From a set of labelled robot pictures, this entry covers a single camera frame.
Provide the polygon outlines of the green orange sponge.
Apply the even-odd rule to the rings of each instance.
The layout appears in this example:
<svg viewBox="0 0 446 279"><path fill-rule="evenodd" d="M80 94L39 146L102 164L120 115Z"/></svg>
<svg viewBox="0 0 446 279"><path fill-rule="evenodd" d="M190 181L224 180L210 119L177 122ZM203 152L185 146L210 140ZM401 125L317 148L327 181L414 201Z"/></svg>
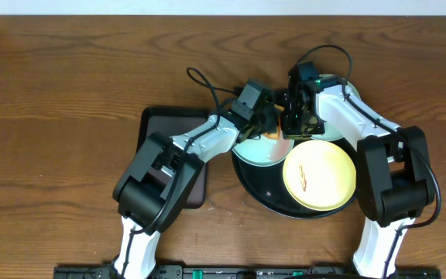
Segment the green orange sponge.
<svg viewBox="0 0 446 279"><path fill-rule="evenodd" d="M281 114L284 111L284 107L280 105L274 105L273 106L273 115L274 120L271 122L272 124L275 124L274 128L268 129L264 136L268 139L277 140L280 137L281 133Z"/></svg>

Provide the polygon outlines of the yellow plate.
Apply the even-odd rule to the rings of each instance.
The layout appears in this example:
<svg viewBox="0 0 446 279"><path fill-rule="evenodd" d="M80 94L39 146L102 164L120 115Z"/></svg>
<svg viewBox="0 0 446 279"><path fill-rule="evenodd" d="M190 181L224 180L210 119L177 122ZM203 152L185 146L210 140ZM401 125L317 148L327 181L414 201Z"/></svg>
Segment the yellow plate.
<svg viewBox="0 0 446 279"><path fill-rule="evenodd" d="M351 157L328 141L296 145L284 160L282 175L290 196L315 211L340 208L355 193L356 169Z"/></svg>

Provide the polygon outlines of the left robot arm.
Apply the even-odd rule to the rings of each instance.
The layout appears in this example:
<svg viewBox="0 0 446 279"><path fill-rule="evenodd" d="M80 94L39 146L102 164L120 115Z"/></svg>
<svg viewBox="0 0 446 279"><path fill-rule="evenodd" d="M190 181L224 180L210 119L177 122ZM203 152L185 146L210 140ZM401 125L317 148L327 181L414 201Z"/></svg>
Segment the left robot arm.
<svg viewBox="0 0 446 279"><path fill-rule="evenodd" d="M266 103L246 111L219 109L179 136L149 135L112 194L123 224L115 276L148 277L156 266L161 233L184 208L205 164L249 138L274 133L279 122L280 110Z"/></svg>

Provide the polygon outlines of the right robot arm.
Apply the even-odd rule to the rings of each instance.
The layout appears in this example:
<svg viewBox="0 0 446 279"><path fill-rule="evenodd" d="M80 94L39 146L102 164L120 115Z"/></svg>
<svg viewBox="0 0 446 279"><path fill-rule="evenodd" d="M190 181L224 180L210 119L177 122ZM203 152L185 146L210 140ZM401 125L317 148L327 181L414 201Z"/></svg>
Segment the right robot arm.
<svg viewBox="0 0 446 279"><path fill-rule="evenodd" d="M435 205L430 225L441 210L441 190L431 169L426 138L416 126L401 128L374 112L345 79L318 77L289 83L286 116L298 120L311 112L331 124L356 151L357 199L365 226L353 263L364 277L386 278L408 229L424 207Z"/></svg>

